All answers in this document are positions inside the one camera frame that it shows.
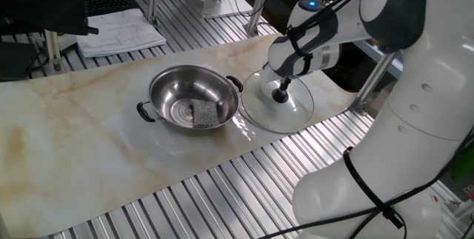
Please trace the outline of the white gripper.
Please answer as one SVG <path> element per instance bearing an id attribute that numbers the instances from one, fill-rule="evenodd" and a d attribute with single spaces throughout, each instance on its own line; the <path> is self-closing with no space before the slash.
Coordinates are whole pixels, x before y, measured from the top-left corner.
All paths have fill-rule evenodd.
<path id="1" fill-rule="evenodd" d="M 268 83 L 271 81 L 280 81 L 282 79 L 282 77 L 272 69 L 269 62 L 265 63 L 264 66 L 261 68 L 260 78 L 261 81 L 264 83 Z M 292 80 L 288 77 L 282 79 L 278 89 L 281 92 L 286 92 L 291 81 Z"/>

